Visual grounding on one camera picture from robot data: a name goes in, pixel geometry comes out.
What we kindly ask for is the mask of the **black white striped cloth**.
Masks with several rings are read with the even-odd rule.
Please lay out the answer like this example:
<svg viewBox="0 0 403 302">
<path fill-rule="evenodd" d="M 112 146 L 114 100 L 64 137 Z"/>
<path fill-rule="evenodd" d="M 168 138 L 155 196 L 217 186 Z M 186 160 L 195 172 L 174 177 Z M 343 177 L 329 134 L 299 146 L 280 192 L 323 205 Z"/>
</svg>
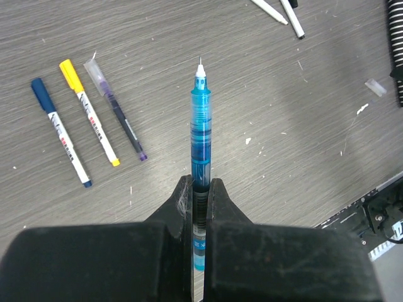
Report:
<svg viewBox="0 0 403 302">
<path fill-rule="evenodd" d="M 386 8 L 392 61 L 390 77 L 395 81 L 397 100 L 399 106 L 402 107 L 402 0 L 388 0 Z"/>
</svg>

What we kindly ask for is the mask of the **short white pen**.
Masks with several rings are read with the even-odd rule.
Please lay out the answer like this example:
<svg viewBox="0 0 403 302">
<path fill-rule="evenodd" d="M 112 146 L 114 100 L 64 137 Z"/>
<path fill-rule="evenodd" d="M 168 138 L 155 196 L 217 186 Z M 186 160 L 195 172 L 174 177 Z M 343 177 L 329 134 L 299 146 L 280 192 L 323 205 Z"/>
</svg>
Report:
<svg viewBox="0 0 403 302">
<path fill-rule="evenodd" d="M 257 7 L 261 8 L 265 13 L 270 15 L 277 22 L 288 25 L 288 21 L 276 9 L 269 5 L 265 0 L 251 0 Z"/>
</svg>

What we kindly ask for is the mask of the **white marker with blue end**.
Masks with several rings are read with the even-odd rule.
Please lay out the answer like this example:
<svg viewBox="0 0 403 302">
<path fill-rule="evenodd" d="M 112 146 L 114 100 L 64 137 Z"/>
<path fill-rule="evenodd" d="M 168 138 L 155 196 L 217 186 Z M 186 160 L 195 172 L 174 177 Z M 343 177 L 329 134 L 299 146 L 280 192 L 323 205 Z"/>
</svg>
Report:
<svg viewBox="0 0 403 302">
<path fill-rule="evenodd" d="M 46 112 L 51 124 L 53 125 L 57 136 L 71 162 L 73 165 L 76 174 L 80 180 L 80 182 L 83 184 L 85 188 L 91 187 L 92 182 L 87 175 L 87 172 L 85 171 L 79 157 L 77 156 L 77 153 L 74 149 L 74 144 L 71 141 L 67 130 L 65 129 L 62 120 L 60 119 L 60 116 L 56 110 L 56 107 L 53 104 L 53 101 L 42 81 L 41 78 L 36 78 L 31 81 L 31 88 L 33 90 L 34 95 L 36 96 L 38 103 Z"/>
</svg>

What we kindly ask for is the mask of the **teal pen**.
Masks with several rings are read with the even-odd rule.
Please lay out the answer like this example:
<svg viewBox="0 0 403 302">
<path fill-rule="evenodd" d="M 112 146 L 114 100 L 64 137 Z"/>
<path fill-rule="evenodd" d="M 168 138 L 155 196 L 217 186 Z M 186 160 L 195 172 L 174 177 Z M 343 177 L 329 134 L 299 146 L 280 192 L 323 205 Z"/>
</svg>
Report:
<svg viewBox="0 0 403 302">
<path fill-rule="evenodd" d="M 191 90 L 191 177 L 193 191 L 193 265 L 205 270 L 207 199 L 211 183 L 212 97 L 202 60 Z"/>
</svg>

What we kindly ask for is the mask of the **purple pen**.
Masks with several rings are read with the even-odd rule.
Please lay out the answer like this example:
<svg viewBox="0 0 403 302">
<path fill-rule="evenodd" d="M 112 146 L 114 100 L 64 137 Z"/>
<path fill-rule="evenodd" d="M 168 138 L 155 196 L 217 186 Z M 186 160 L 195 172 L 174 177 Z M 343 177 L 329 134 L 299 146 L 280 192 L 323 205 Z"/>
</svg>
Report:
<svg viewBox="0 0 403 302">
<path fill-rule="evenodd" d="M 120 105 L 118 104 L 118 101 L 116 100 L 116 97 L 111 89 L 111 94 L 105 95 L 105 98 L 108 100 L 108 102 L 111 105 L 111 108 L 113 112 L 115 113 L 119 123 L 121 124 L 125 134 L 127 135 L 128 139 L 130 140 L 130 143 L 132 144 L 134 150 L 136 151 L 137 155 L 139 156 L 141 161 L 147 160 L 147 155 L 145 154 L 134 130 L 132 129 L 129 121 L 127 120 L 124 112 L 122 111 Z"/>
</svg>

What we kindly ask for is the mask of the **white pen with black end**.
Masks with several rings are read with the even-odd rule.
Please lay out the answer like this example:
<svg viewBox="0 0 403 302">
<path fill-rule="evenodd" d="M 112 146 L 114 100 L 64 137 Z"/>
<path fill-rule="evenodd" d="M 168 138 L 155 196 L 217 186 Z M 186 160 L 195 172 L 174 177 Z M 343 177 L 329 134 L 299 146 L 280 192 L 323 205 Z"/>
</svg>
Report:
<svg viewBox="0 0 403 302">
<path fill-rule="evenodd" d="M 292 24 L 292 27 L 293 27 L 293 29 L 295 31 L 296 36 L 300 40 L 304 39 L 305 38 L 305 32 L 304 32 L 299 20 L 297 19 L 297 16 L 296 16 L 296 14 L 295 14 L 295 12 L 293 10 L 293 7 L 292 7 L 290 1 L 289 0 L 280 0 L 280 2 L 281 2 L 281 4 L 282 4 L 282 6 L 283 6 L 283 8 L 284 8 L 284 10 L 285 10 L 285 12 L 286 12 L 286 14 L 288 16 L 289 21 Z"/>
</svg>

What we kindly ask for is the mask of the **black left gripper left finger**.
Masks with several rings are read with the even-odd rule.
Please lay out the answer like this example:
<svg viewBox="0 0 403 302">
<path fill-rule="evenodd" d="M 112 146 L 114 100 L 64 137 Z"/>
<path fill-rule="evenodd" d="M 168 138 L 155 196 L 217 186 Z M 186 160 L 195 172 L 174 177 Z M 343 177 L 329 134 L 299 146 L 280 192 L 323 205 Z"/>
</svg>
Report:
<svg viewBox="0 0 403 302">
<path fill-rule="evenodd" d="M 191 301 L 191 178 L 142 222 L 27 228 L 1 260 L 2 301 Z"/>
</svg>

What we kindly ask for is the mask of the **white marker with yellow end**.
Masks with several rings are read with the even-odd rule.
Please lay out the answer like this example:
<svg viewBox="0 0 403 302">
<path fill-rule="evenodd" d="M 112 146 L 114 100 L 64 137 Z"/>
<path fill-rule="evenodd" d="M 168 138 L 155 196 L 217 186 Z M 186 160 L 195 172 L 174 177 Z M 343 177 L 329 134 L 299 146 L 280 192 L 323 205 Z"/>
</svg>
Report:
<svg viewBox="0 0 403 302">
<path fill-rule="evenodd" d="M 120 160 L 116 156 L 110 141 L 106 137 L 102 124 L 96 114 L 85 90 L 81 83 L 81 80 L 71 62 L 70 59 L 64 60 L 59 64 L 59 68 L 67 81 L 69 87 L 75 92 L 78 100 L 80 101 L 86 116 L 91 124 L 91 128 L 94 130 L 98 141 L 100 142 L 103 150 L 105 151 L 108 161 L 113 167 L 120 165 Z"/>
</svg>

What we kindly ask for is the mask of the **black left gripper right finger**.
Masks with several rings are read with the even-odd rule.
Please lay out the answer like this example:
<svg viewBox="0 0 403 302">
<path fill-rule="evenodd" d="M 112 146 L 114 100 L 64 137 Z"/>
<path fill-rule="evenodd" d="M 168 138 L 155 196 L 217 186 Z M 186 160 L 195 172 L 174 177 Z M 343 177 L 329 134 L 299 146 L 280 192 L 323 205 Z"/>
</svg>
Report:
<svg viewBox="0 0 403 302">
<path fill-rule="evenodd" d="M 366 251 L 349 233 L 260 225 L 210 185 L 205 301 L 381 301 Z"/>
</svg>

